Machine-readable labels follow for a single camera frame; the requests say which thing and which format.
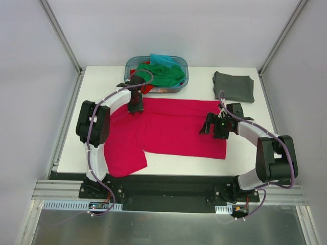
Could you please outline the magenta pink t shirt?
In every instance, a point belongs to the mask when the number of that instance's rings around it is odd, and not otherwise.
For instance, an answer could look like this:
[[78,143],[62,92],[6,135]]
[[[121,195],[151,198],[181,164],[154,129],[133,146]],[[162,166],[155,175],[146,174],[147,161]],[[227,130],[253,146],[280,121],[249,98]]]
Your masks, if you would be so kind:
[[208,113],[220,112],[217,101],[143,100],[144,111],[121,106],[110,118],[104,145],[109,173],[118,178],[147,167],[145,153],[225,159],[227,143],[200,134]]

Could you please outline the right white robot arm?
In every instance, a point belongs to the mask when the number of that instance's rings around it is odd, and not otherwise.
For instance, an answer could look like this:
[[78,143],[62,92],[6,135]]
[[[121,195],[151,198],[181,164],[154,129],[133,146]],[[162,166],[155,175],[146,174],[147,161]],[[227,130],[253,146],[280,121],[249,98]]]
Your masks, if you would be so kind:
[[271,133],[253,118],[245,117],[239,103],[219,105],[219,108],[219,114],[207,114],[200,134],[208,134],[212,129],[214,138],[228,139],[233,132],[256,147],[255,168],[233,177],[231,183],[220,191],[220,198],[236,203],[270,184],[292,188],[298,176],[292,137]]

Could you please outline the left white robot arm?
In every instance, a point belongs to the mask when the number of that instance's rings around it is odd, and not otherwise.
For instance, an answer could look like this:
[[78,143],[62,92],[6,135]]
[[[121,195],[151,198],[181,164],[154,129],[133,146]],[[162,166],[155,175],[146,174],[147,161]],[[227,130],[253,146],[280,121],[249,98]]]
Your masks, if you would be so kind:
[[108,186],[102,181],[109,173],[104,157],[104,144],[110,133],[111,115],[122,106],[127,106],[130,114],[143,113],[143,96],[141,88],[145,79],[132,74],[125,83],[119,83],[111,94],[99,102],[84,101],[81,105],[76,125],[76,134],[86,151],[87,173],[91,182],[90,192],[96,198],[104,198]]

